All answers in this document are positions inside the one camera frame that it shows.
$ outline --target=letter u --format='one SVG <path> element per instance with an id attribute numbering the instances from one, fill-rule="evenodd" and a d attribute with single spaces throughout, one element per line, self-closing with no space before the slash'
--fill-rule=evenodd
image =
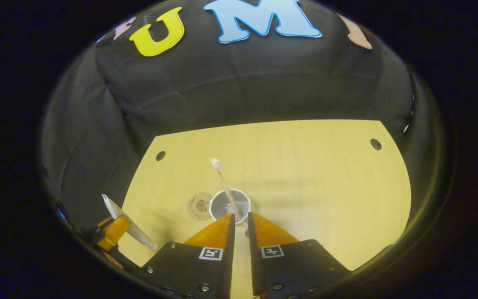
<path id="1" fill-rule="evenodd" d="M 149 32 L 150 24 L 141 27 L 130 36 L 129 40 L 135 43 L 141 55 L 156 56 L 161 54 L 171 49 L 184 36 L 184 24 L 182 24 L 178 15 L 181 9 L 181 7 L 173 8 L 156 19 L 156 21 L 163 21 L 167 30 L 169 30 L 169 35 L 163 40 L 159 42 L 152 40 Z"/>

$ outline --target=round coaster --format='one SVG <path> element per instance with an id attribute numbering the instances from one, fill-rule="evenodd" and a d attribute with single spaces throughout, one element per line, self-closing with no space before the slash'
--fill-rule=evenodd
<path id="1" fill-rule="evenodd" d="M 209 214 L 209 202 L 213 195 L 206 192 L 195 193 L 188 200 L 188 214 L 195 220 L 207 220 L 211 218 Z"/>

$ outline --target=wooden table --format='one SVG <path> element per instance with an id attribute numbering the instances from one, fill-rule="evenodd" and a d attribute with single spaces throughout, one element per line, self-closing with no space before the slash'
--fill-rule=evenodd
<path id="1" fill-rule="evenodd" d="M 375 149 L 371 139 L 379 140 Z M 156 155 L 165 151 L 161 161 Z M 401 236 L 410 211 L 402 156 L 380 121 L 304 120 L 213 127 L 157 136 L 136 171 L 123 210 L 158 243 L 183 243 L 209 225 L 186 212 L 197 192 L 244 191 L 258 213 L 299 240 L 316 239 L 350 271 Z M 232 298 L 252 297 L 249 240 L 238 226 Z M 137 265 L 158 252 L 126 234 L 119 250 Z"/>

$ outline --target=letter m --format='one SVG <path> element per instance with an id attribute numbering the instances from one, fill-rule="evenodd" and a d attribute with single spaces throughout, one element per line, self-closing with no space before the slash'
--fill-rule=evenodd
<path id="1" fill-rule="evenodd" d="M 223 44 L 247 39 L 250 33 L 239 27 L 237 20 L 260 35 L 267 35 L 275 15 L 279 21 L 276 32 L 286 36 L 321 37 L 298 6 L 298 0 L 261 0 L 253 6 L 241 0 L 216 0 L 204 6 L 215 13 Z"/>

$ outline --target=paper cup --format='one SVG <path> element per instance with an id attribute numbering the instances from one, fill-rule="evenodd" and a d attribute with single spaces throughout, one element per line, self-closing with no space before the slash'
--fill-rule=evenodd
<path id="1" fill-rule="evenodd" d="M 241 210 L 243 214 L 243 218 L 236 219 L 235 224 L 247 223 L 248 213 L 255 212 L 256 207 L 254 203 L 248 198 L 248 196 L 241 190 L 237 189 L 230 189 L 232 194 L 234 195 L 235 203 L 237 203 L 237 207 Z M 211 217 L 217 221 L 217 219 L 226 216 L 226 214 L 234 214 L 234 209 L 232 208 L 232 204 L 230 200 L 226 196 L 224 190 L 217 192 L 215 196 L 209 202 L 209 214 Z"/>

